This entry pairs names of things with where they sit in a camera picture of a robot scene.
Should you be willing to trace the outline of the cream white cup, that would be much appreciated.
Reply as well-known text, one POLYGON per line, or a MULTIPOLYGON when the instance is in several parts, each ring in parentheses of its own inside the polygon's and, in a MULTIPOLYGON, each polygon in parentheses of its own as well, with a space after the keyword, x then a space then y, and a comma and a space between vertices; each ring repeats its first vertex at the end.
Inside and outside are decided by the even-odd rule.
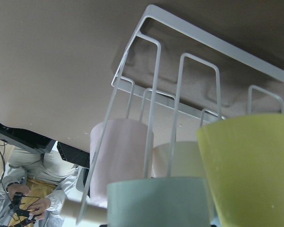
MULTIPOLYGON (((169 144, 162 144, 153 149, 152 177, 165 177, 169 160, 169 144)), ((206 178, 204 165, 196 141, 175 143, 171 166, 172 177, 206 178)))

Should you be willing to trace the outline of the yellow cup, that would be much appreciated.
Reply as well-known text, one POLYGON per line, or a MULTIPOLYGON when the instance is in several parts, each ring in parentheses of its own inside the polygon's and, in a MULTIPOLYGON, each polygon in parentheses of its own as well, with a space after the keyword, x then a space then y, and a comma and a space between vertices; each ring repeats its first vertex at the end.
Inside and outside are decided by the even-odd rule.
POLYGON ((284 114, 207 124, 197 141, 223 227, 284 227, 284 114))

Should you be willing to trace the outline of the person in grey jacket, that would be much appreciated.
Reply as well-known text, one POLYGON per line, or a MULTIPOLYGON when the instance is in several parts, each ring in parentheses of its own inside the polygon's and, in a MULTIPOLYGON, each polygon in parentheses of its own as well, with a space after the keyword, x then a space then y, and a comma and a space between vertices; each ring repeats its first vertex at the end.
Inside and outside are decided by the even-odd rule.
POLYGON ((0 183, 0 226, 13 227, 25 220, 9 207, 17 192, 24 195, 19 208, 35 217, 29 226, 63 226, 60 213, 77 181, 78 166, 64 161, 57 149, 40 154, 18 147, 13 148, 8 165, 0 183))

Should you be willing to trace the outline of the green cup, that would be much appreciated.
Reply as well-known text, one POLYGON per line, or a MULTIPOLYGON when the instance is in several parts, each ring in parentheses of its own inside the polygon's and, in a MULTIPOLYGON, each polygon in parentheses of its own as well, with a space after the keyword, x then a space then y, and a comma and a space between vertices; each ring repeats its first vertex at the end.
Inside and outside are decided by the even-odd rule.
POLYGON ((147 178, 107 186, 109 227, 209 227, 205 180, 147 178))

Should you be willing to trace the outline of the pink cup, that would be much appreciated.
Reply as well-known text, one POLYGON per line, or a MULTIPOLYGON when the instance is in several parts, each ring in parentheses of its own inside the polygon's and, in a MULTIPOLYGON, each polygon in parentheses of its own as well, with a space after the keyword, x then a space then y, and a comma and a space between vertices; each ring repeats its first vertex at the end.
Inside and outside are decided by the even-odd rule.
POLYGON ((90 158, 102 141, 90 181, 92 205, 107 207, 110 183, 143 178, 148 126, 134 119, 110 119, 90 132, 90 158))

